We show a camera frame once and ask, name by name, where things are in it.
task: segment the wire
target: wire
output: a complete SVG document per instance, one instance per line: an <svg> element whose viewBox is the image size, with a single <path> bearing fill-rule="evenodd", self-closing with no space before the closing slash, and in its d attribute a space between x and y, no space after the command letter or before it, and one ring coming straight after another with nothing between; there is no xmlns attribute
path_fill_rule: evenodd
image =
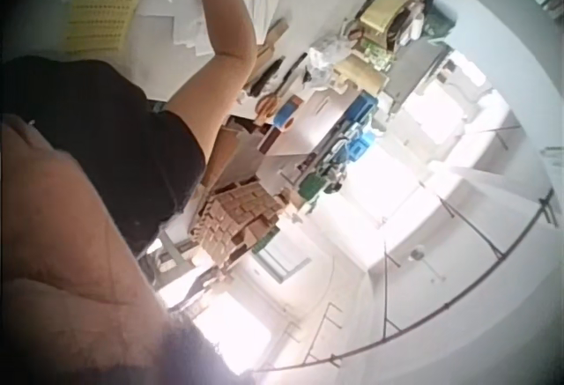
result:
<svg viewBox="0 0 564 385"><path fill-rule="evenodd" d="M408 326L405 329L400 330L397 334L394 334L390 337L385 337L382 338L378 341L373 342L372 344L368 344L368 345L364 345L363 347L359 347L357 349L354 350L350 350L349 352L344 352L342 354L331 354L330 357L325 358L325 359L319 359L316 361L310 361L308 363L301 363L299 365L292 365L292 366L283 366L283 367L273 367L273 368L268 368L268 369L257 369L254 371L254 373L256 374L263 374L263 373L268 373L268 372L281 372L281 371L285 371L285 370L294 370L294 369L300 369L303 367L310 367L310 366L318 366L318 365L323 365L326 363L331 363L334 364L336 360L343 360L343 359L348 359L350 357L356 356L358 354L362 354L363 352L368 352L370 350L373 350L376 347L379 347L383 344L388 343L389 341L392 341L394 339L400 338L401 336L407 334L408 332L411 332L412 330L417 329L419 326L431 321L432 319L434 319L436 316L440 315L441 313L449 310L453 305L455 305L458 301L460 301L462 298L464 298L466 295L468 295L470 292L472 292L476 287L478 287L478 285L480 285L482 282L484 282L486 279L488 279L490 277L490 275L492 275L492 273L494 273L494 271L503 263L508 259L508 256L511 255L515 249L517 248L517 246L519 244L521 244L521 242L523 242L524 238L527 236L527 234L531 231L532 227L535 226L535 224L537 223L538 219L540 218L540 216L542 215L542 213L545 210L545 207L548 205L548 203L550 202L550 200L553 198L554 196L554 190L551 189L550 192L548 193L548 196L546 196L546 198L543 199L543 203L541 204L540 208L537 210L537 213L535 213L535 215L533 216L533 218L531 219L531 221L527 224L527 226L523 229L523 231L519 234L519 236L516 238L516 240L513 242L513 244L511 245L511 247L509 247L509 249L505 252L505 255L502 259L497 260L493 265L491 265L482 275L480 275L480 277L478 279L476 279L474 282L472 282L470 285L468 285L466 288L464 288L457 296L455 296L453 299L451 299L450 301L448 301L447 303L443 304L441 307L437 308L434 312L430 313L429 315L419 319L418 321L416 321L415 323L413 323L412 325Z"/></svg>

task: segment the skin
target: skin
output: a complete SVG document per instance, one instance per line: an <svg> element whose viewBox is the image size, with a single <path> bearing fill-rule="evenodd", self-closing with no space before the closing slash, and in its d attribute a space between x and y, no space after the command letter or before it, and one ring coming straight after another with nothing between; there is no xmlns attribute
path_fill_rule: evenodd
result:
<svg viewBox="0 0 564 385"><path fill-rule="evenodd" d="M202 0L215 56L166 106L180 116L206 161L222 122L255 66L256 37L243 0Z"/></svg>
<svg viewBox="0 0 564 385"><path fill-rule="evenodd" d="M150 366L168 326L166 310L78 163L19 118L8 122L5 330L48 370Z"/></svg>
<svg viewBox="0 0 564 385"><path fill-rule="evenodd" d="M256 41L242 0L203 0L215 56L167 105L208 160L248 79ZM96 190L33 127L2 126L3 323L42 372L155 366L171 328Z"/></svg>

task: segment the tape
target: tape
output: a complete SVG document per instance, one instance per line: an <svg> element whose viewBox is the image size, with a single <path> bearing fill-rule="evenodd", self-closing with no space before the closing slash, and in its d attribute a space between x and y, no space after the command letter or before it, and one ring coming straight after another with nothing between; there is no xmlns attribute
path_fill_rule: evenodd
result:
<svg viewBox="0 0 564 385"><path fill-rule="evenodd" d="M288 131L293 125L293 114L298 109L298 105L292 101L287 101L284 106L274 115L272 125L281 130L282 132Z"/></svg>

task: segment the green object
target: green object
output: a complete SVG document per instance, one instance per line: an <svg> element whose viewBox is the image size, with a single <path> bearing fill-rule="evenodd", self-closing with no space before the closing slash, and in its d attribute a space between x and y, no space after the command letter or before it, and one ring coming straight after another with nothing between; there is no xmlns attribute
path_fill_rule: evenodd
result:
<svg viewBox="0 0 564 385"><path fill-rule="evenodd" d="M301 182L298 194L307 202L317 196L327 185L327 180L318 174L311 173Z"/></svg>
<svg viewBox="0 0 564 385"><path fill-rule="evenodd" d="M375 70L387 72L390 69L395 59L393 53L367 39L362 39L360 45L364 49L364 56Z"/></svg>
<svg viewBox="0 0 564 385"><path fill-rule="evenodd" d="M269 242L272 241L276 234L280 232L280 228L274 226L263 238L261 238L255 246L253 246L252 252L257 254L263 248L265 248Z"/></svg>
<svg viewBox="0 0 564 385"><path fill-rule="evenodd" d="M449 19L432 4L429 11L425 14L425 23L423 24L423 34L421 36L432 41L444 39L450 34L450 30L452 30L455 24L455 21Z"/></svg>

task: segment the railing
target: railing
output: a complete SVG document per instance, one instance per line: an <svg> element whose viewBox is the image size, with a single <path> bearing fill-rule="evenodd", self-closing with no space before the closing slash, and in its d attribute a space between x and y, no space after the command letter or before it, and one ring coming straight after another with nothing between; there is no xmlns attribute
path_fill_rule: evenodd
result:
<svg viewBox="0 0 564 385"><path fill-rule="evenodd" d="M466 286L459 294L457 294L454 298L444 303L441 307L437 308L435 311L431 312L430 314L426 315L425 317L419 319L418 321L414 322L410 326L400 329L394 322L392 322L388 317L388 260L390 259L394 264L397 264L391 257L388 255L386 249L386 243L384 242L384 318L383 318L383 338L379 339L378 341L373 342L372 344L364 345L360 348L350 350L349 352L344 352L341 354L331 354L330 357L325 359L318 359L314 361L304 361L301 364L291 365L291 366L282 366L282 367L268 367L268 368L260 368L255 371L255 373L269 373L269 372L282 372L285 370L294 370L300 369L303 367L310 367L310 366L319 366L323 364L332 364L333 366L340 367L337 363L343 359L348 359L350 357L356 356L358 354L362 354L363 352L368 352L373 350L376 347L380 347L390 341L396 340L409 332L416 330L420 326L424 325L425 323L433 320L438 315L446 312L451 307L453 307L456 303L462 300L466 295L476 289L480 284L482 284L486 279L488 279L499 267L502 263L508 260L509 256L516 250L516 248L523 242L524 238L527 234L531 231L532 227L538 222L541 216L545 216L546 221L549 224L553 224L555 227L558 227L558 222L556 216L553 212L553 208L550 205L550 201L554 197L554 190L551 189L548 195L544 198L539 198L540 206L538 207L537 212L532 217L531 221L526 225L526 227L522 230L516 240L511 244L511 246L506 251L501 251L497 248L480 230L473 225L468 219L466 219L462 214L457 211L454 207L450 204L441 200L442 205L445 207L447 211L449 211L451 217L458 216L464 222L466 222L472 230L480 237L482 240L488 245L488 247L493 251L497 260L496 262L491 265L482 275L480 275L474 282L470 285ZM389 335L387 334L387 327L391 325L394 329L397 330L396 333Z"/></svg>

